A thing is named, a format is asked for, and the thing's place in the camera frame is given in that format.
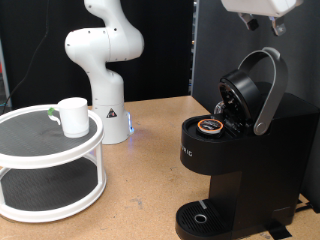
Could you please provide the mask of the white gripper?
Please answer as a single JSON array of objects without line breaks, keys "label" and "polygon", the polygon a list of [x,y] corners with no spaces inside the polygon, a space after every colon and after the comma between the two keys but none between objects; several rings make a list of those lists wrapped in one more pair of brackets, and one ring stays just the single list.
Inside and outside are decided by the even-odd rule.
[{"label": "white gripper", "polygon": [[300,6],[304,0],[221,0],[221,2],[227,11],[238,13],[250,31],[255,31],[259,27],[253,15],[268,16],[274,35],[279,37],[286,33],[282,16]]}]

